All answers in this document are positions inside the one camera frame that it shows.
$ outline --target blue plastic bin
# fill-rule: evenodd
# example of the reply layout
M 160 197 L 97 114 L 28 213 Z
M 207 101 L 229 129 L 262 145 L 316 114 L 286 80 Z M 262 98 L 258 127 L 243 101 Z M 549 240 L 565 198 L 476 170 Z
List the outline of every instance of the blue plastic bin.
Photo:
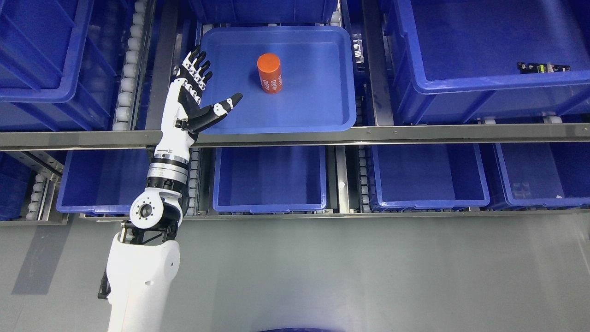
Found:
M 477 144 L 375 145 L 368 151 L 373 210 L 461 210 L 490 202 Z
M 590 144 L 485 144 L 481 149 L 490 208 L 590 205 Z
M 63 213 L 128 214 L 143 192 L 149 168 L 144 149 L 68 152 L 57 210 Z
M 0 1 L 0 130 L 107 129 L 129 2 Z
M 214 28 L 201 48 L 212 61 L 203 105 L 244 98 L 207 134 L 343 131 L 356 120 L 350 35 L 339 27 Z M 264 92 L 256 61 L 281 60 L 283 89 Z
M 393 0 L 387 20 L 397 123 L 590 112 L 587 0 Z
M 20 217 L 31 169 L 0 152 L 0 220 Z
M 221 148 L 215 152 L 213 209 L 287 213 L 326 208 L 324 147 Z
M 191 0 L 204 24 L 329 22 L 336 4 L 337 0 Z

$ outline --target robotic arm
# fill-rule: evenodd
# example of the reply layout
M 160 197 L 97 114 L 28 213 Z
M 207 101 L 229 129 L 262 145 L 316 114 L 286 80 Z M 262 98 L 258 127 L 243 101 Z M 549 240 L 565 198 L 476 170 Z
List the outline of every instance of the robotic arm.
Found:
M 197 46 L 190 52 L 170 84 L 162 115 L 162 140 L 147 172 L 144 192 L 133 202 L 130 221 L 115 235 L 99 298 L 112 305 L 109 332 L 160 331 L 170 284 L 180 264 L 175 241 L 185 212 L 189 147 L 199 132 L 221 121 L 242 99 L 228 99 L 200 107 L 212 73 L 211 63 Z M 147 245 L 162 238 L 160 245 Z

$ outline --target orange can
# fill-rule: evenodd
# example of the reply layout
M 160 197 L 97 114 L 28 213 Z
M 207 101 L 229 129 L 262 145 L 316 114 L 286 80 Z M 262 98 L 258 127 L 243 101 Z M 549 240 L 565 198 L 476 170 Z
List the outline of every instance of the orange can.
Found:
M 256 61 L 260 84 L 267 93 L 277 93 L 283 88 L 281 60 L 273 53 L 265 53 Z

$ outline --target metal beam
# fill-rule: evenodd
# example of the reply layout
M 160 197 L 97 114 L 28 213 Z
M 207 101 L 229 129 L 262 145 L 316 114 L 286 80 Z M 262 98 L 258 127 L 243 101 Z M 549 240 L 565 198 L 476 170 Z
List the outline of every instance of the metal beam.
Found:
M 570 210 L 523 210 L 523 211 L 421 211 L 421 212 L 384 212 L 384 213 L 306 213 L 306 214 L 235 214 L 235 215 L 197 215 L 186 216 L 183 221 L 209 221 L 209 220 L 267 220 L 267 219 L 346 219 L 346 218 L 413 218 L 413 217 L 509 217 L 509 216 L 540 216 L 540 215 L 565 215 L 586 214 L 590 209 Z M 93 217 L 85 214 L 81 219 L 95 222 L 121 222 L 125 217 Z
M 170 85 L 175 59 L 176 29 L 178 24 L 179 0 L 166 0 L 162 7 L 160 31 L 156 55 L 154 56 L 152 87 L 147 109 L 146 129 L 159 129 L 162 123 L 164 101 Z
M 131 149 L 156 145 L 160 131 L 3 132 L 0 151 Z M 200 134 L 194 147 L 590 142 L 590 123 L 352 127 L 342 132 Z
M 368 106 L 372 110 L 374 125 L 392 126 L 394 113 L 391 109 L 389 80 L 385 64 L 385 48 L 381 28 L 381 11 L 378 0 L 362 0 L 363 11 L 363 50 L 365 52 L 365 71 L 367 88 L 370 93 Z

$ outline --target gray floor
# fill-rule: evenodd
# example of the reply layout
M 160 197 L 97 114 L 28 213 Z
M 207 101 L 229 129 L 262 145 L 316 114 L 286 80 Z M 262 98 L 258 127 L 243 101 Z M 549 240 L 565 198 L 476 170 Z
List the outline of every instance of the gray floor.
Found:
M 165 330 L 588 331 L 589 219 L 186 222 Z M 0 331 L 106 331 L 118 225 L 66 227 L 0 227 Z

